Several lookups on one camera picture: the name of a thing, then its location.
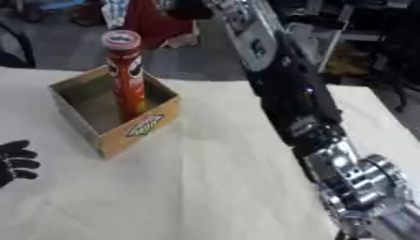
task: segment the pringles can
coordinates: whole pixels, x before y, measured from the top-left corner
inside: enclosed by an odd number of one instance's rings
[[[108,50],[113,93],[124,121],[145,112],[141,41],[136,32],[129,30],[109,31],[102,37],[102,44]]]

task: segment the mountain dew logo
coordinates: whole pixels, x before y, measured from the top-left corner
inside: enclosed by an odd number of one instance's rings
[[[138,137],[149,134],[162,118],[163,114],[146,115],[138,125],[134,126],[127,133],[127,137]]]

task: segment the robotic arm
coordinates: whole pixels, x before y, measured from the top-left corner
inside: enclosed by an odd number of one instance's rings
[[[340,110],[279,21],[274,1],[160,0],[177,18],[223,19],[247,78],[340,232],[337,239],[419,240],[420,208],[403,173],[379,155],[360,157]]]

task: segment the open cardboard box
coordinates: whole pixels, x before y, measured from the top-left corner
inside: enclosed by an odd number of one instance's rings
[[[113,78],[99,67],[50,86],[63,116],[104,158],[112,158],[139,139],[171,122],[180,97],[144,73],[147,111],[122,123],[113,96]]]

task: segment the white tabletop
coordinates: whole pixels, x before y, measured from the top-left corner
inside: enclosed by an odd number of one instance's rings
[[[335,227],[247,82],[164,81],[179,118],[101,160],[47,86],[76,72],[0,68],[0,142],[29,139],[36,181],[0,190],[7,240],[333,239]],[[362,154],[392,158],[420,189],[420,145],[362,87],[332,87]]]

